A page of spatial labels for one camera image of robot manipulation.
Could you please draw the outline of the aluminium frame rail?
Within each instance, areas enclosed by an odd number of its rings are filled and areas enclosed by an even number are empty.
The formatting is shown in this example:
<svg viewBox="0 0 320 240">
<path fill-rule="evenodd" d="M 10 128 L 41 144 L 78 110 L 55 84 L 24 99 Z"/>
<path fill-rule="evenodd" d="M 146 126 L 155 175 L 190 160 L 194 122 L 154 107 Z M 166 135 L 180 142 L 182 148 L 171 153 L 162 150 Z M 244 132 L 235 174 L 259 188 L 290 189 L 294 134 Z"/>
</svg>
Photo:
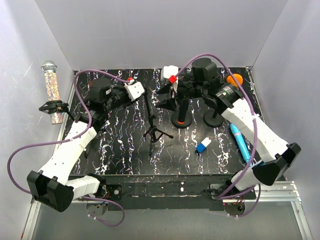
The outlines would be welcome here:
<svg viewBox="0 0 320 240">
<path fill-rule="evenodd" d="M 247 199 L 238 209 L 226 200 L 211 211 L 199 200 L 187 206 L 175 197 L 176 209 L 158 205 L 112 210 L 97 201 L 74 201 L 59 213 L 33 202 L 22 234 L 24 240 L 310 240 L 301 198 L 293 181 L 256 188 L 259 200 Z"/>
</svg>

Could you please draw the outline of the blue white block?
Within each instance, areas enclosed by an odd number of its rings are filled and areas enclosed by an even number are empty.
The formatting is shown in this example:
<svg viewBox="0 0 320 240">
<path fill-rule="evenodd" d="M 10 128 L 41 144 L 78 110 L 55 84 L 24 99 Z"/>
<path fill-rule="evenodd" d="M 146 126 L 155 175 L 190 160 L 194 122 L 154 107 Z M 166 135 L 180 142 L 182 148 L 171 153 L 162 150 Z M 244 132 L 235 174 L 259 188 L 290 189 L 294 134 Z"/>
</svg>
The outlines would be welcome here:
<svg viewBox="0 0 320 240">
<path fill-rule="evenodd" d="M 200 142 L 196 148 L 195 148 L 195 152 L 197 154 L 201 154 L 202 152 L 204 152 L 208 145 L 212 142 L 212 140 L 209 137 L 206 137 L 202 142 Z"/>
</svg>

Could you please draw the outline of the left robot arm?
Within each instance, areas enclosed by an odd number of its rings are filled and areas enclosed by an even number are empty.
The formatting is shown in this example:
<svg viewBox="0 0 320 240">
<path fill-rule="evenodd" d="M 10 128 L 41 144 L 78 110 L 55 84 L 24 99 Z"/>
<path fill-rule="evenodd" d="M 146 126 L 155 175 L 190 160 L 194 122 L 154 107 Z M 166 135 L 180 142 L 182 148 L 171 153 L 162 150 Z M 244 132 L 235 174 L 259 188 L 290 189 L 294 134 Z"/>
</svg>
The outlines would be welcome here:
<svg viewBox="0 0 320 240">
<path fill-rule="evenodd" d="M 58 212 L 65 211 L 75 199 L 91 195 L 95 200 L 106 196 L 106 180 L 96 174 L 74 180 L 69 175 L 78 158 L 96 137 L 108 119 L 109 111 L 131 105 L 144 93 L 140 82 L 111 86 L 103 77 L 95 80 L 89 88 L 85 105 L 89 112 L 80 112 L 66 137 L 48 162 L 39 171 L 27 176 L 30 192 L 35 200 Z"/>
</svg>

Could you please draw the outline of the cyan toy microphone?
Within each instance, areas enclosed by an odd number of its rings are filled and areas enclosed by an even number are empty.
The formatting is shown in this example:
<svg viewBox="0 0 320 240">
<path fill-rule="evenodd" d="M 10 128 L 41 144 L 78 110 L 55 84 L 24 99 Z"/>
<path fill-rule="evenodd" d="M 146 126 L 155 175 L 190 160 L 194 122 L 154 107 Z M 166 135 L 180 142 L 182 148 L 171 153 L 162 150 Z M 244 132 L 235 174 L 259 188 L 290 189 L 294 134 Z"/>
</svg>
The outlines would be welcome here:
<svg viewBox="0 0 320 240">
<path fill-rule="evenodd" d="M 233 123 L 230 124 L 230 130 L 235 138 L 235 141 L 238 145 L 238 148 L 241 152 L 244 162 L 248 164 L 250 161 L 251 155 L 248 151 L 247 145 L 245 143 L 245 140 L 243 138 L 241 131 Z"/>
</svg>

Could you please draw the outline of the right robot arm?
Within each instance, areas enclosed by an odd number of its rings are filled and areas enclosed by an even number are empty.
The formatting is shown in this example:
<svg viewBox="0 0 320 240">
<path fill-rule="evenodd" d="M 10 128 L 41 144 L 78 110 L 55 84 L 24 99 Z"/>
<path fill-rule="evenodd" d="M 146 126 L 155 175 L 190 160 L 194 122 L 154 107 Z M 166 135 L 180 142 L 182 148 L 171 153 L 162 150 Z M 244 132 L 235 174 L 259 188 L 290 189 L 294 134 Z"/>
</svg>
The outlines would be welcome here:
<svg viewBox="0 0 320 240">
<path fill-rule="evenodd" d="M 279 137 L 261 120 L 238 75 L 228 67 L 224 68 L 228 74 L 221 77 L 216 63 L 205 54 L 189 63 L 192 65 L 192 75 L 186 74 L 184 78 L 180 77 L 182 70 L 177 66 L 163 67 L 160 79 L 165 85 L 158 94 L 169 94 L 170 97 L 157 107 L 175 111 L 177 104 L 202 98 L 211 108 L 203 117 L 208 126 L 218 127 L 223 120 L 227 120 L 252 145 L 249 162 L 215 190 L 216 198 L 237 199 L 256 185 L 272 186 L 292 165 L 301 147 L 296 142 L 288 143 Z"/>
</svg>

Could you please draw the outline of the shock mount tripod stand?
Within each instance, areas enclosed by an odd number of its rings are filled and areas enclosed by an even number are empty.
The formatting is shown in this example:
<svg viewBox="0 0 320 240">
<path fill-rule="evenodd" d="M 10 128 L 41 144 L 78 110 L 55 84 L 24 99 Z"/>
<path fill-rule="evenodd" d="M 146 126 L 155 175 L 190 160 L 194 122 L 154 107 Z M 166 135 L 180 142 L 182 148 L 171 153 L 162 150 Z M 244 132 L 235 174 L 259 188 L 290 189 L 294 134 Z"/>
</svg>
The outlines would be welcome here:
<svg viewBox="0 0 320 240">
<path fill-rule="evenodd" d="M 105 122 L 108 120 L 107 105 L 103 102 L 99 102 L 95 99 L 87 99 L 84 101 L 86 107 L 91 115 L 91 126 L 98 133 Z M 39 109 L 40 112 L 47 113 L 50 115 L 51 123 L 62 124 L 63 114 L 66 113 L 74 122 L 83 122 L 85 124 L 89 123 L 88 113 L 81 111 L 75 117 L 73 117 L 69 111 L 69 104 L 61 100 L 51 100 L 47 101 Z"/>
</svg>

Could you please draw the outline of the black tripod mic stand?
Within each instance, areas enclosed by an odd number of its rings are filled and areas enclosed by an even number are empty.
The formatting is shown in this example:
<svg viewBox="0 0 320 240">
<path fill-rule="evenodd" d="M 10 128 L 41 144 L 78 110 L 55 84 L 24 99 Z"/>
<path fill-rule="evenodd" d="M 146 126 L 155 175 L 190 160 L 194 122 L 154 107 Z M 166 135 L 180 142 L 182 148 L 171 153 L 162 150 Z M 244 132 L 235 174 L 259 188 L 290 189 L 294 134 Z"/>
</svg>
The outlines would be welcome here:
<svg viewBox="0 0 320 240">
<path fill-rule="evenodd" d="M 149 150 L 148 150 L 148 156 L 151 157 L 152 155 L 152 144 L 156 143 L 157 141 L 160 140 L 160 138 L 165 135 L 167 137 L 169 137 L 170 139 L 173 139 L 174 136 L 170 135 L 162 130 L 159 130 L 156 125 L 154 124 L 154 119 L 156 118 L 156 116 L 151 113 L 151 108 L 149 105 L 149 101 L 148 101 L 148 92 L 147 89 L 144 89 L 145 92 L 143 93 L 143 98 L 144 98 L 144 102 L 145 102 L 145 106 L 146 106 L 146 110 L 147 110 L 147 115 L 148 115 L 148 123 L 149 123 L 149 128 L 148 130 L 143 134 L 143 138 L 146 138 L 147 135 L 150 136 L 150 145 L 149 145 Z"/>
</svg>

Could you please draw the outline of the round base stand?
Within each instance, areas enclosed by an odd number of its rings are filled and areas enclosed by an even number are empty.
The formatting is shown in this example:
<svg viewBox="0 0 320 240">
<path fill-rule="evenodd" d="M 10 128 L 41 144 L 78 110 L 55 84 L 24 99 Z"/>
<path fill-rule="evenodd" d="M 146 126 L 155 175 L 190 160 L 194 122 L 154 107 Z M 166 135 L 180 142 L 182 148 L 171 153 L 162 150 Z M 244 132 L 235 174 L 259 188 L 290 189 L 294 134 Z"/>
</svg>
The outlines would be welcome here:
<svg viewBox="0 0 320 240">
<path fill-rule="evenodd" d="M 222 125 L 224 118 L 218 113 L 218 104 L 215 100 L 206 101 L 205 104 L 210 108 L 203 115 L 204 123 L 211 128 Z"/>
<path fill-rule="evenodd" d="M 192 114 L 188 111 L 185 113 L 176 111 L 171 115 L 170 120 L 174 127 L 178 129 L 185 129 L 192 124 L 193 117 Z"/>
</svg>

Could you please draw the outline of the glitter silver microphone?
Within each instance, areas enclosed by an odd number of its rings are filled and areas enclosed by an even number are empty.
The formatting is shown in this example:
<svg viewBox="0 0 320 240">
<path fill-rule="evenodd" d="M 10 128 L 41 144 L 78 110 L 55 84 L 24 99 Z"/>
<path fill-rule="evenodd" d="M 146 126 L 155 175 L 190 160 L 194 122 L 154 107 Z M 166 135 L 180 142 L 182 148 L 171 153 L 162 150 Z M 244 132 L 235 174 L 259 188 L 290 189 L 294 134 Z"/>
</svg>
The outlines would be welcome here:
<svg viewBox="0 0 320 240">
<path fill-rule="evenodd" d="M 45 60 L 41 64 L 41 69 L 44 72 L 44 79 L 46 85 L 46 92 L 48 101 L 43 106 L 43 111 L 46 111 L 51 118 L 51 123 L 62 124 L 63 114 L 59 110 L 60 106 L 60 93 L 57 80 L 57 65 L 52 60 Z"/>
</svg>

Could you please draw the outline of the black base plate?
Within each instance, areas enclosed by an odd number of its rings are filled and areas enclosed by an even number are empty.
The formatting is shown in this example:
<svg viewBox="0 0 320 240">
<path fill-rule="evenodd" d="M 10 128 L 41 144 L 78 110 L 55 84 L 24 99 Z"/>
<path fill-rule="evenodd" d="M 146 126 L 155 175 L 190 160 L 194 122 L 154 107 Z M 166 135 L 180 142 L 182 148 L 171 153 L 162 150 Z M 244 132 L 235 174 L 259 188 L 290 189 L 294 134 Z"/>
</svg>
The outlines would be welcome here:
<svg viewBox="0 0 320 240">
<path fill-rule="evenodd" d="M 109 199 L 125 210 L 208 209 L 223 211 L 223 202 L 209 197 L 210 185 L 221 186 L 231 174 L 109 174 L 100 175 Z"/>
</svg>

